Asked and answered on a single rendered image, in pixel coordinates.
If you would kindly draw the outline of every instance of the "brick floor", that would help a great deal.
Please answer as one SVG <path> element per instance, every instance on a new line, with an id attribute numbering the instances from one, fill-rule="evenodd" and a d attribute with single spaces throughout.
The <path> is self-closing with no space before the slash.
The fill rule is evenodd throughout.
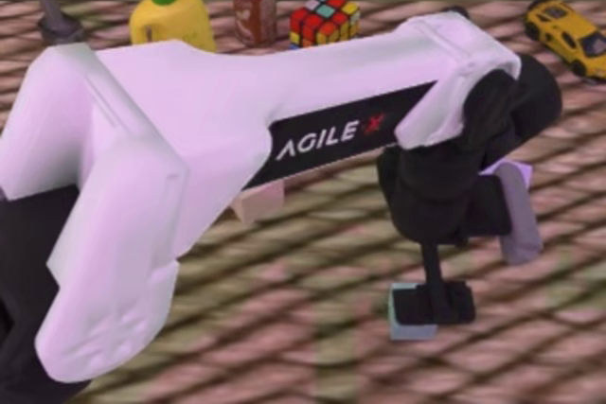
<path id="1" fill-rule="evenodd" d="M 223 52 L 229 4 L 210 6 Z M 440 2 L 362 4 L 363 33 L 388 30 Z M 390 343 L 385 297 L 394 280 L 422 277 L 415 245 L 398 237 L 376 186 L 372 156 L 291 182 L 279 215 L 246 228 L 223 217 L 184 257 L 167 326 L 144 353 L 97 380 L 75 403 L 305 404 L 575 403 L 606 396 L 606 90 L 585 86 L 522 36 L 520 2 L 467 3 L 473 19 L 557 75 L 565 113 L 516 151 L 535 166 L 532 196 L 544 257 L 504 267 L 494 242 L 445 253 L 465 276 L 477 323 L 444 328 L 429 343 Z M 132 6 L 69 6 L 95 48 L 126 44 Z M 575 7 L 606 26 L 606 5 Z M 0 3 L 0 108 L 10 109 L 27 64 L 41 51 L 35 4 Z"/>

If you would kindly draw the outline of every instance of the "rubik's cube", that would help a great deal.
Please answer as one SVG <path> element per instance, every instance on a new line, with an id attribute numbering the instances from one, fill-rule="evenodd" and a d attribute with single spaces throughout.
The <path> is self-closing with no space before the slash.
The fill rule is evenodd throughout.
<path id="1" fill-rule="evenodd" d="M 308 0 L 291 15 L 291 48 L 343 42 L 355 38 L 360 7 L 348 0 Z"/>

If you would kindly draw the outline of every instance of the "car wheel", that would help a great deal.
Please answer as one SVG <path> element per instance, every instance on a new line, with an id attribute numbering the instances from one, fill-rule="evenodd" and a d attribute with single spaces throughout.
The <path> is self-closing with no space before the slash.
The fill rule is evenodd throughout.
<path id="1" fill-rule="evenodd" d="M 580 61 L 573 61 L 570 68 L 579 78 L 585 78 L 587 76 L 587 68 Z"/>
<path id="2" fill-rule="evenodd" d="M 526 36 L 533 42 L 538 42 L 541 38 L 541 31 L 534 23 L 526 22 L 524 25 L 524 31 Z"/>
<path id="3" fill-rule="evenodd" d="M 528 7 L 526 8 L 526 11 L 531 11 L 532 9 L 538 7 L 540 4 L 544 4 L 545 2 L 551 2 L 551 1 L 552 0 L 533 0 L 532 2 L 530 2 Z"/>
<path id="4" fill-rule="evenodd" d="M 444 11 L 444 12 L 446 12 L 446 11 L 452 11 L 454 13 L 458 13 L 461 16 L 466 17 L 467 19 L 470 19 L 470 13 L 467 11 L 467 9 L 464 8 L 464 7 L 461 7 L 459 5 L 452 5 L 451 7 L 446 7 L 442 11 Z"/>

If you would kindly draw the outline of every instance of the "yellow lotion bottle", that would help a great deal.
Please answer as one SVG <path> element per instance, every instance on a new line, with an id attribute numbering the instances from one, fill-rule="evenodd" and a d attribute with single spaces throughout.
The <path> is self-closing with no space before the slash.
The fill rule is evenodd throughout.
<path id="1" fill-rule="evenodd" d="M 131 42 L 183 40 L 215 52 L 215 40 L 203 0 L 142 0 L 129 21 Z"/>

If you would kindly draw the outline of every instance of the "yellow toy car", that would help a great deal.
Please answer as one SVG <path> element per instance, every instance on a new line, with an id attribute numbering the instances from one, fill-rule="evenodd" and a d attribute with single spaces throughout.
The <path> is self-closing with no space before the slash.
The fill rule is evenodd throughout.
<path id="1" fill-rule="evenodd" d="M 562 0 L 535 0 L 524 17 L 526 36 L 556 53 L 580 78 L 606 81 L 606 37 Z"/>

